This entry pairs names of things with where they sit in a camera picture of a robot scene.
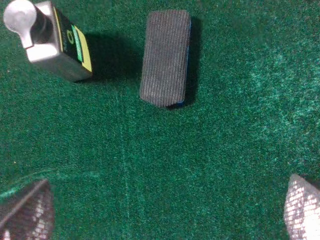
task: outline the green carpet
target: green carpet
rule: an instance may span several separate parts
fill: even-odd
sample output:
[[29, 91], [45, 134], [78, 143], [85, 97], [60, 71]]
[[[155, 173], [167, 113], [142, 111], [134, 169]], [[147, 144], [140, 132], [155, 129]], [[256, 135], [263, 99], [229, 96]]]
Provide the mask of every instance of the green carpet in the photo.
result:
[[[289, 239], [290, 175], [320, 178], [318, 2], [55, 5], [87, 35], [95, 77], [37, 71], [0, 25], [0, 198], [48, 178], [55, 240]], [[173, 110], [139, 99], [147, 16], [165, 9], [192, 16]]]

